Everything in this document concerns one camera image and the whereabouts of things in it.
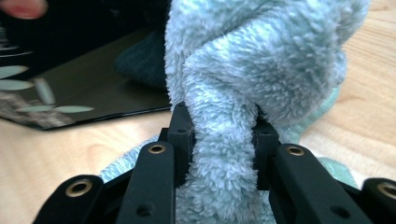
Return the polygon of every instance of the tabletop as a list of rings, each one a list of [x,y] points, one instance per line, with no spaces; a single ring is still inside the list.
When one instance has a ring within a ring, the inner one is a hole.
[[[396,2],[373,0],[361,29],[344,47],[340,96],[300,144],[367,177],[396,180]],[[34,131],[0,120],[0,223],[31,223],[66,179],[98,175],[171,118],[153,112],[58,131]]]

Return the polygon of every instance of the wood grain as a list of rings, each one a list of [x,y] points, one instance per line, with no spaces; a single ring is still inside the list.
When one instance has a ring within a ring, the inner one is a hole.
[[[346,164],[359,183],[369,176],[396,179],[396,2],[374,0],[345,50],[340,97],[301,144]],[[158,112],[56,132],[0,120],[0,223],[31,223],[67,178],[98,174],[169,120],[169,112]]]

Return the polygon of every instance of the fluffy towel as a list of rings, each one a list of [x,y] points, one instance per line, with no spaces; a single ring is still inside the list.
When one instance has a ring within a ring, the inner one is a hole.
[[[368,0],[172,1],[167,87],[173,105],[189,108],[197,139],[177,223],[262,220],[251,144],[258,107],[280,133],[312,114],[344,80],[341,47],[367,8]]]

